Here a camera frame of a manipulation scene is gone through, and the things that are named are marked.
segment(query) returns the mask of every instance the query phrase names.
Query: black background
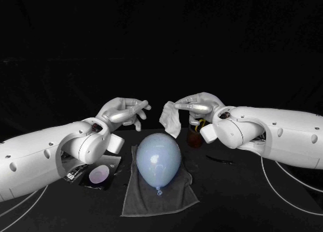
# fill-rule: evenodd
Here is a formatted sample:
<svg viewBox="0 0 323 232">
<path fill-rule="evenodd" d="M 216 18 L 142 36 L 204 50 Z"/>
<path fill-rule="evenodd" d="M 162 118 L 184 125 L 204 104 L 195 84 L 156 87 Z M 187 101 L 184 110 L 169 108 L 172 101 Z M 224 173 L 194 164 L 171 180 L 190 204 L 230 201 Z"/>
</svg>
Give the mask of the black background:
<svg viewBox="0 0 323 232">
<path fill-rule="evenodd" d="M 323 0 L 0 0 L 0 141 L 116 97 L 149 100 L 142 129 L 162 129 L 167 102 L 200 92 L 323 116 Z"/>
</svg>

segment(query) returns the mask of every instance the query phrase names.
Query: cloth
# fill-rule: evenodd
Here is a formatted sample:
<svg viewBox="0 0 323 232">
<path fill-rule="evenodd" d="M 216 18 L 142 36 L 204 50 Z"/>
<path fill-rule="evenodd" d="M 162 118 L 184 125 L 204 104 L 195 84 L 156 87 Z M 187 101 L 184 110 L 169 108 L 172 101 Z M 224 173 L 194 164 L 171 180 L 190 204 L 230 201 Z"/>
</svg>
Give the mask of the cloth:
<svg viewBox="0 0 323 232">
<path fill-rule="evenodd" d="M 123 204 L 122 217 L 148 217 L 174 214 L 200 202 L 191 188 L 192 175 L 181 164 L 179 171 L 171 183 L 162 188 L 164 194 L 156 194 L 156 188 L 146 182 L 136 163 L 139 146 L 132 146 L 133 164 L 132 177 Z"/>
<path fill-rule="evenodd" d="M 175 103 L 169 101 L 164 106 L 164 112 L 161 116 L 161 123 L 165 127 L 165 131 L 178 138 L 182 124 L 179 121 L 179 109 L 175 108 Z"/>
</svg>

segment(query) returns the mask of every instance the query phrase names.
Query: white cloth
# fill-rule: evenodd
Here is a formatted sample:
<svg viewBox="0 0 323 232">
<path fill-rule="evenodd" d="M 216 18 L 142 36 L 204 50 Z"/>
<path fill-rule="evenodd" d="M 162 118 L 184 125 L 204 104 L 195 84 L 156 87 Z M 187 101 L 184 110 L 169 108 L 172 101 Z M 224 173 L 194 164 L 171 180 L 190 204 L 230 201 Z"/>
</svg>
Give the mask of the white cloth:
<svg viewBox="0 0 323 232">
<path fill-rule="evenodd" d="M 182 124 L 179 121 L 179 109 L 175 108 L 175 103 L 169 101 L 164 106 L 164 113 L 161 116 L 161 123 L 165 127 L 165 131 L 178 138 Z"/>
</svg>

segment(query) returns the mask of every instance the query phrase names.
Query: gray towel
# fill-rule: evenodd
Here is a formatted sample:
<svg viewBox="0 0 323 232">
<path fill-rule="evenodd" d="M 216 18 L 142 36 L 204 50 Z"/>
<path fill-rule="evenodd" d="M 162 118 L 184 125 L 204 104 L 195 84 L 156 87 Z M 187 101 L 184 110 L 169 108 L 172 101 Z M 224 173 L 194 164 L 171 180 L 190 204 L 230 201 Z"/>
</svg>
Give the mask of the gray towel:
<svg viewBox="0 0 323 232">
<path fill-rule="evenodd" d="M 162 188 L 164 194 L 159 196 L 156 188 L 149 185 L 138 169 L 138 148 L 138 145 L 132 146 L 132 177 L 122 217 L 148 217 L 178 213 L 200 202 L 191 188 L 192 175 L 182 164 L 171 183 Z"/>
</svg>

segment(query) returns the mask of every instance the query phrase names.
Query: robotic hand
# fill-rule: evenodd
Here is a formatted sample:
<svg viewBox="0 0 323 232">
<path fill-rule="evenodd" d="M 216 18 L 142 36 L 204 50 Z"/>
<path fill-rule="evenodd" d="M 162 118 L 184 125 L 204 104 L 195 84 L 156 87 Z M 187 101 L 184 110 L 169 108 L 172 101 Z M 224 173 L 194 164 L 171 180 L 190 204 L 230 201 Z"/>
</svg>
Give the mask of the robotic hand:
<svg viewBox="0 0 323 232">
<path fill-rule="evenodd" d="M 296 167 L 323 170 L 323 117 L 312 113 L 255 107 L 226 106 L 210 93 L 177 101 L 175 108 L 211 122 L 201 129 L 207 143 L 220 139 L 231 148 Z"/>
<path fill-rule="evenodd" d="M 0 202 L 18 198 L 60 180 L 106 150 L 119 154 L 125 139 L 112 132 L 122 125 L 142 130 L 148 100 L 116 98 L 96 117 L 18 136 L 0 143 Z M 63 159 L 67 152 L 71 157 Z"/>
</svg>

